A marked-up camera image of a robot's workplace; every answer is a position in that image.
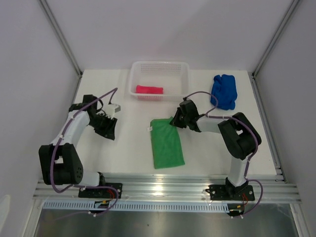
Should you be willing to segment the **green towel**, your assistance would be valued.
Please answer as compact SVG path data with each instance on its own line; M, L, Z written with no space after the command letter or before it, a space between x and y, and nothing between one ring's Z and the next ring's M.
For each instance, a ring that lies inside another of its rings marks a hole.
M173 117L154 119L150 122L151 145L155 169L185 165L178 130L170 122Z

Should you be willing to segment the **white plastic basket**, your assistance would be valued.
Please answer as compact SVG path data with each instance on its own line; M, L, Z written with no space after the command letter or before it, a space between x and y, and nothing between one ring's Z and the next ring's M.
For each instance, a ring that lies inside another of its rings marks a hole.
M138 93L137 86L159 87L162 94ZM138 100L181 101L191 90L190 67L176 61L136 61L128 77L128 92Z

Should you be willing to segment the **pink towel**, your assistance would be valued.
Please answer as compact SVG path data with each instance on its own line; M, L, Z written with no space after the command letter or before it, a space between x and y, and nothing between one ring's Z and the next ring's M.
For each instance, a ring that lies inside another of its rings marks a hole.
M135 92L138 94L163 94L163 87L137 85Z

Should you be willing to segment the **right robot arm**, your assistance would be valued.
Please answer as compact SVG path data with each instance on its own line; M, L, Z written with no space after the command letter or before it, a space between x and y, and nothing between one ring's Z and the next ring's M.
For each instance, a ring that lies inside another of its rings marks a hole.
M206 190L212 200L240 200L243 194L249 193L251 186L246 178L249 162L262 139L244 113L222 117L200 114L192 100L184 100L179 104L170 125L178 128L188 127L199 133L221 134L232 160L225 184L210 185Z

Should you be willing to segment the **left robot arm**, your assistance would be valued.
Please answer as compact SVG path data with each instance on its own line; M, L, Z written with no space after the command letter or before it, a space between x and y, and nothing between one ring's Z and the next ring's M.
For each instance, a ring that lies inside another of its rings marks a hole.
M76 151L77 144L86 127L90 126L99 136L114 140L116 113L120 105L102 103L96 96L84 95L81 103L72 104L66 123L57 137L48 145L39 148L42 177L47 185L90 186L95 197L103 197L107 185L100 172L85 171Z

